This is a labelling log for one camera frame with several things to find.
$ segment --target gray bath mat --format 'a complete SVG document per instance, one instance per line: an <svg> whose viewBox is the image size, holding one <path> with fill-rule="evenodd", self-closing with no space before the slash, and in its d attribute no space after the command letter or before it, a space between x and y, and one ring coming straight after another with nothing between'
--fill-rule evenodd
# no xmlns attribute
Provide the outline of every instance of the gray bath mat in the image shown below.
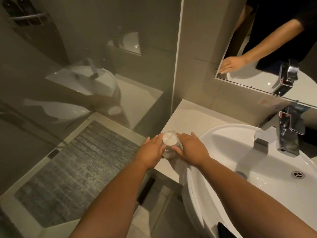
<svg viewBox="0 0 317 238"><path fill-rule="evenodd" d="M15 194L42 227L81 218L138 145L93 121Z"/></svg>

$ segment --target sink drain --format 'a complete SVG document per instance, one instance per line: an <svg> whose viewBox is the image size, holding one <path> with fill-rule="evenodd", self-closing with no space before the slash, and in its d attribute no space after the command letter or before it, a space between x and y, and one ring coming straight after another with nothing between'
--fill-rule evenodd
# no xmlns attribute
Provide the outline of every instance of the sink drain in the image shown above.
<svg viewBox="0 0 317 238"><path fill-rule="evenodd" d="M305 178L304 173L302 173L300 171L293 171L292 176L294 176L297 179L304 179Z"/></svg>
<svg viewBox="0 0 317 238"><path fill-rule="evenodd" d="M243 172L241 172L241 171L235 171L235 173L237 174L237 175L240 175L242 178L244 178L245 180L248 180L248 177L246 176L246 174L245 173L243 173Z"/></svg>

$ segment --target hand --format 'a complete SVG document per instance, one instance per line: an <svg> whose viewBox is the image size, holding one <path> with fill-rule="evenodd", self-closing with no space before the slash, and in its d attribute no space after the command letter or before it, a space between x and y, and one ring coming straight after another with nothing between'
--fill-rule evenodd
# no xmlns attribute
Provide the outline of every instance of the hand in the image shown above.
<svg viewBox="0 0 317 238"><path fill-rule="evenodd" d="M210 159L207 148L193 132L192 135L176 134L183 145L184 152L176 146L173 146L172 149L189 164L201 167L205 160Z"/></svg>
<svg viewBox="0 0 317 238"><path fill-rule="evenodd" d="M135 154L134 161L144 165L147 170L154 168L166 148L166 145L161 146L162 138L163 133L156 135L153 139L148 137Z"/></svg>
<svg viewBox="0 0 317 238"><path fill-rule="evenodd" d="M237 71L245 65L247 65L247 61L244 59L243 56L227 57L222 61L219 72L224 74Z"/></svg>

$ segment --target chrome faucet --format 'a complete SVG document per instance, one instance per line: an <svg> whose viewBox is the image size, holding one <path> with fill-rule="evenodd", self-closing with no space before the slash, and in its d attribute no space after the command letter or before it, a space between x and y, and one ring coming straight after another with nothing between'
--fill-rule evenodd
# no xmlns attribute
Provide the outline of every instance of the chrome faucet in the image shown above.
<svg viewBox="0 0 317 238"><path fill-rule="evenodd" d="M283 63L280 67L278 85L273 94L283 96L294 87L294 82L298 80L298 71L299 65L297 60L289 59L288 63Z"/></svg>
<svg viewBox="0 0 317 238"><path fill-rule="evenodd" d="M305 134L304 121L300 115L308 109L299 104L287 106L255 132L254 142L268 147L276 140L278 150L298 156L298 135Z"/></svg>

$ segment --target washbasin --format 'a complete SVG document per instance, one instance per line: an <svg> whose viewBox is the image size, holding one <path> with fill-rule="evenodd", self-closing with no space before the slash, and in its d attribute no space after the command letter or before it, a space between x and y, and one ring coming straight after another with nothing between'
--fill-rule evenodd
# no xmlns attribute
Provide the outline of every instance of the washbasin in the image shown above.
<svg viewBox="0 0 317 238"><path fill-rule="evenodd" d="M208 130L200 140L212 158L278 200L317 231L317 166L303 152L293 157L278 151L276 142L268 148L254 146L258 129L227 124ZM205 236L217 237L216 225L221 222L236 237L242 237L199 170L188 167L185 175L183 199L194 227Z"/></svg>

